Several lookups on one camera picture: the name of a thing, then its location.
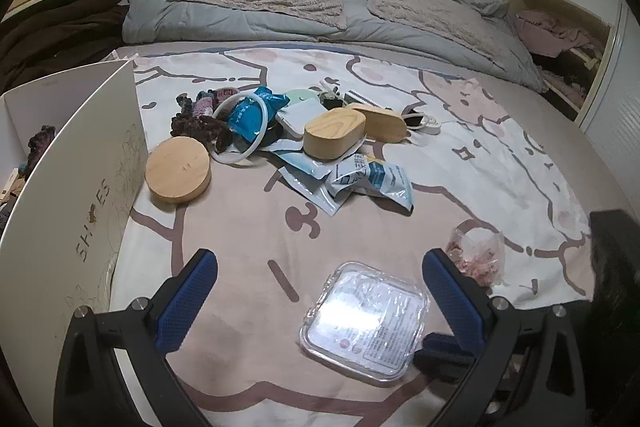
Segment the clear plastic pill case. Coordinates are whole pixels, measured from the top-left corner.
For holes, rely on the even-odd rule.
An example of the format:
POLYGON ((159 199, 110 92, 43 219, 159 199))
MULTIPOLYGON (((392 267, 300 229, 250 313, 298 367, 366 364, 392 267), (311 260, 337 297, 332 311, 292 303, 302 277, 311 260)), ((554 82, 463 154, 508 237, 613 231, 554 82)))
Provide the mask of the clear plastic pill case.
POLYGON ((408 371, 429 309, 430 298, 418 286, 345 262, 306 313, 298 343, 336 371, 389 385, 408 371))

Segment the pink clothes pile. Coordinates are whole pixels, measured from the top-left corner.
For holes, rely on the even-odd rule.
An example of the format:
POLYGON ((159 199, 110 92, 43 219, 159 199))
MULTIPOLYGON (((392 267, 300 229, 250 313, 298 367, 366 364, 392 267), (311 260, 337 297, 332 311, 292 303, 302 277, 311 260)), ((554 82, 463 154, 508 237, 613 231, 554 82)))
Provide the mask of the pink clothes pile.
POLYGON ((570 49, 602 52, 604 47, 584 28, 566 26, 545 12, 523 11, 515 17, 518 38, 531 54, 558 57, 570 49))

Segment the purple crochet piece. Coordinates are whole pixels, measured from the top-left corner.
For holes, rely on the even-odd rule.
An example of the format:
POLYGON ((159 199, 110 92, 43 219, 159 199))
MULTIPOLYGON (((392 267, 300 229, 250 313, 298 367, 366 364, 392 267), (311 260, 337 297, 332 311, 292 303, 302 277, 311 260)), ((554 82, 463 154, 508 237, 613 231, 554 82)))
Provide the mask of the purple crochet piece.
POLYGON ((29 154, 26 166, 34 169, 40 158, 55 138, 55 127, 45 124, 28 141, 29 154))

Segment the bag of pink bits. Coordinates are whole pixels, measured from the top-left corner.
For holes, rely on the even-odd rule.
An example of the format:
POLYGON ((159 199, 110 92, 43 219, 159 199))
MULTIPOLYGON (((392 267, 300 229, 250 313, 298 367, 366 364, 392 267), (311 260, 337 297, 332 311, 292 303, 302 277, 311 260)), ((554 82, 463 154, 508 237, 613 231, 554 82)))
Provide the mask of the bag of pink bits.
POLYGON ((455 228, 445 253, 463 275, 471 277, 481 288, 493 288, 503 282, 506 252, 501 233, 455 228))

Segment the dark brown crochet bundle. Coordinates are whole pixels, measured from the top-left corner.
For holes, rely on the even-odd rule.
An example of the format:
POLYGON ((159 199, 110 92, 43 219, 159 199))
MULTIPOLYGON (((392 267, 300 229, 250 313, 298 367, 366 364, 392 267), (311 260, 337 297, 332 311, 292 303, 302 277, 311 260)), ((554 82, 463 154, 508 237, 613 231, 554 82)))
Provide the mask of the dark brown crochet bundle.
POLYGON ((214 112, 222 102, 238 93, 234 88, 200 91, 194 100, 185 93, 179 94, 176 102, 180 112, 171 118, 170 135, 187 136, 209 150, 224 152, 233 140, 232 131, 226 123, 229 113, 225 109, 219 119, 214 117, 214 112))

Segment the dark brown folded blanket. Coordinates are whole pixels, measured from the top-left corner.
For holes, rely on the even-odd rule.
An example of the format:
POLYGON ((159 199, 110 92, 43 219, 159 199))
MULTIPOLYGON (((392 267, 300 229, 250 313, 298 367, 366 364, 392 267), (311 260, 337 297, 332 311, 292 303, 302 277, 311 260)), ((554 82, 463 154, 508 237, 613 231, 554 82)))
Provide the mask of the dark brown folded blanket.
POLYGON ((124 0, 75 0, 43 11, 1 36, 1 91, 99 62, 122 45, 124 0))

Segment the right beige quilted pillow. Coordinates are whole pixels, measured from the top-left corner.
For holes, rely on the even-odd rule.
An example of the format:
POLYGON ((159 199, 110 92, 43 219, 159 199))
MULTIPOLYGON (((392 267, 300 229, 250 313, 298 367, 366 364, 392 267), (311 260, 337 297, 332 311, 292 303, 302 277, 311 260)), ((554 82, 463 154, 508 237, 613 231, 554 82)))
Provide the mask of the right beige quilted pillow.
POLYGON ((505 69, 509 49, 480 14, 454 0, 368 0, 374 15, 459 43, 505 69))

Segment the oval wooden box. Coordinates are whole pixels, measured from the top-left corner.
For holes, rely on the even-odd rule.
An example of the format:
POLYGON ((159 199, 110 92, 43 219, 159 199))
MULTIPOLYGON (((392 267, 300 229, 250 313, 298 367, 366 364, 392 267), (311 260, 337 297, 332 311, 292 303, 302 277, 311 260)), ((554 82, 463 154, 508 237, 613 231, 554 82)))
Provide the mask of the oval wooden box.
POLYGON ((334 108, 307 122, 303 150, 319 160, 334 160, 360 141, 364 130, 366 117, 358 110, 334 108))
POLYGON ((366 118, 364 133, 372 140, 399 143, 408 135, 404 118, 390 109, 361 103, 348 104, 347 107, 356 110, 366 118))

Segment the clear zip pouch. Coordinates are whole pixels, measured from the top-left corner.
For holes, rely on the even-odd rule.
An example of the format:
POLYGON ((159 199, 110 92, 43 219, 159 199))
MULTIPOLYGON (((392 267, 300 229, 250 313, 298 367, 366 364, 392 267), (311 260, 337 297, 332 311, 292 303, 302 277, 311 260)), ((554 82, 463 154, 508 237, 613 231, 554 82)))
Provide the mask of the clear zip pouch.
POLYGON ((329 216, 334 216, 349 198, 349 193, 331 195, 326 185, 326 177, 337 160, 320 161, 304 152, 273 152, 273 155, 283 161, 278 171, 284 182, 329 216))

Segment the white cardboard shoe box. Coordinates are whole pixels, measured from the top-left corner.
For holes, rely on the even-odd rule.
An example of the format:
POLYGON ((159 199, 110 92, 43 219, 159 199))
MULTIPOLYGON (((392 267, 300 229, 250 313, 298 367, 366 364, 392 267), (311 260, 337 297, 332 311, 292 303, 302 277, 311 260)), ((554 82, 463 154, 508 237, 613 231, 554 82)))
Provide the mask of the white cardboard shoe box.
POLYGON ((39 426, 53 419, 58 361, 74 310, 105 311, 148 156, 134 63, 105 61, 6 92, 1 174, 42 127, 55 137, 1 237, 1 349, 39 426))

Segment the crumpled blue white pouch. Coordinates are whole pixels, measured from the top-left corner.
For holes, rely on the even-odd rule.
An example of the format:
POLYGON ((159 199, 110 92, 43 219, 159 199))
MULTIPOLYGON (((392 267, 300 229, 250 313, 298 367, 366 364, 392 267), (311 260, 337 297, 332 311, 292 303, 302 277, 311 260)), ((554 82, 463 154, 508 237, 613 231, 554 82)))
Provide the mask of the crumpled blue white pouch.
POLYGON ((343 192, 391 200, 413 210, 412 186, 405 170, 363 154, 352 154, 336 164, 326 178, 326 188, 336 197, 343 192))

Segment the blue foil packet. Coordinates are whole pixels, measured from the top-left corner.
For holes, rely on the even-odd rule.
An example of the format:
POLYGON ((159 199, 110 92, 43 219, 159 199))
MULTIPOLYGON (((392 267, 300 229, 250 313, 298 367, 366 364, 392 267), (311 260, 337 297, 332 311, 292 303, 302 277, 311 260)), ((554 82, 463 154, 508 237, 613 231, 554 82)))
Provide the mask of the blue foil packet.
MULTIPOLYGON (((267 87, 259 87, 255 94, 264 101, 267 109, 267 124, 273 121, 279 110, 290 103, 285 94, 273 93, 267 87)), ((246 142, 252 143, 262 127, 262 108, 252 98, 244 98, 234 106, 228 118, 229 128, 246 142)))

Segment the round wooden lid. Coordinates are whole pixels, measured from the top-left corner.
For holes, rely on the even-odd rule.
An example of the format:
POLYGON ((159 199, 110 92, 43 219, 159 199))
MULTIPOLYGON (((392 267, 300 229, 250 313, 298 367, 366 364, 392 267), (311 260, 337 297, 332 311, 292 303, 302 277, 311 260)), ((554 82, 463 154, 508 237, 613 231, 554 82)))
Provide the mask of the round wooden lid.
POLYGON ((145 182, 163 202, 191 202, 209 186, 210 156, 206 147, 193 138, 175 136, 157 145, 145 166, 145 182))

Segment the white louvered door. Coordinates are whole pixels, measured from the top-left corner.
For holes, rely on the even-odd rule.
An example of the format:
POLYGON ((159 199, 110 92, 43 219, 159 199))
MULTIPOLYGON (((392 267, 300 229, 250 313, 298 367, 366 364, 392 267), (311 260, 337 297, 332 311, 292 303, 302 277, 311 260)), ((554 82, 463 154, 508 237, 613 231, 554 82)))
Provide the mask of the white louvered door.
POLYGON ((580 124, 594 202, 639 212, 639 23, 620 2, 614 43, 580 124))

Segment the white square compact case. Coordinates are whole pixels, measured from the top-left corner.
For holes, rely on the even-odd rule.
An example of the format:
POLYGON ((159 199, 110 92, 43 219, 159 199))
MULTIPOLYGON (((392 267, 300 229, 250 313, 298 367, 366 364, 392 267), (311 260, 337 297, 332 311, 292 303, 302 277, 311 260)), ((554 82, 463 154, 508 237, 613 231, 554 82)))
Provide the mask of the white square compact case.
POLYGON ((277 122, 294 139, 303 139, 306 124, 326 113, 326 108, 318 98, 306 98, 293 105, 287 105, 276 114, 277 122))

